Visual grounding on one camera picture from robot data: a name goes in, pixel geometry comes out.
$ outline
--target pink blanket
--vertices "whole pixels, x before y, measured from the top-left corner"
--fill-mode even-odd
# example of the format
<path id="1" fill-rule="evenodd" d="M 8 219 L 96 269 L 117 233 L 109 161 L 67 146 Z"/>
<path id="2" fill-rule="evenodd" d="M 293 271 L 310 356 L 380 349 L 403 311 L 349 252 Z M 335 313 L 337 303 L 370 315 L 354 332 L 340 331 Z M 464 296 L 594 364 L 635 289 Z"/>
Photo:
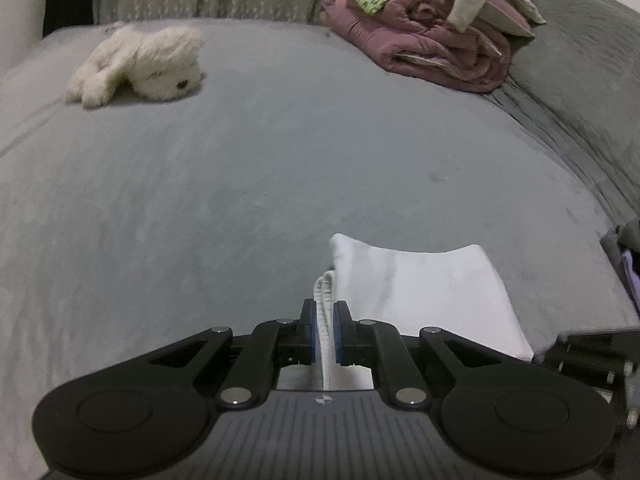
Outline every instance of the pink blanket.
<path id="1" fill-rule="evenodd" d="M 460 33 L 446 23 L 449 0 L 389 0 L 369 16 L 353 0 L 324 0 L 328 25 L 376 64 L 466 92 L 490 92 L 507 77 L 511 50 L 491 25 Z"/>

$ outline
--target purple cloth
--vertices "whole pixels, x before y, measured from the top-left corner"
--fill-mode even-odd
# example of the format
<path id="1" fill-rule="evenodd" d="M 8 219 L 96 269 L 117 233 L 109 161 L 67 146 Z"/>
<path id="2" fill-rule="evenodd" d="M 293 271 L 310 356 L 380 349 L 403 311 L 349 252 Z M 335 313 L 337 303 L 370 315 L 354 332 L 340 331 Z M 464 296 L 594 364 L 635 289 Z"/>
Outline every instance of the purple cloth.
<path id="1" fill-rule="evenodd" d="M 446 22 L 449 0 L 389 0 L 374 16 L 353 0 L 322 2 L 328 25 L 389 72 L 466 92 L 490 92 L 507 77 L 511 49 L 491 25 L 475 20 L 466 32 Z M 411 54 L 437 66 L 399 59 Z"/>
<path id="2" fill-rule="evenodd" d="M 622 253 L 622 263 L 625 267 L 626 282 L 631 289 L 631 296 L 634 298 L 636 310 L 640 312 L 640 276 L 634 270 L 634 258 L 631 250 L 626 249 Z"/>

